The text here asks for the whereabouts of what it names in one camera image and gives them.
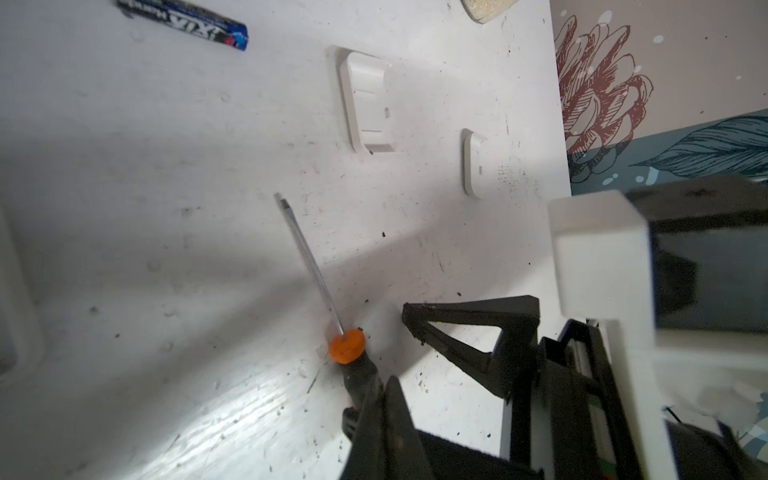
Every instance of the leaf illustration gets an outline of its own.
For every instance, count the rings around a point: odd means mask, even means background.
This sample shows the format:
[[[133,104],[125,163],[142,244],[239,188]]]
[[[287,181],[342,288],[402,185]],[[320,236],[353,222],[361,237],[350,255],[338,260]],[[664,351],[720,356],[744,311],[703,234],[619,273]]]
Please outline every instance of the leaf illustration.
[[[678,177],[716,174],[768,175],[768,117],[729,118],[692,131],[660,155],[635,164]]]

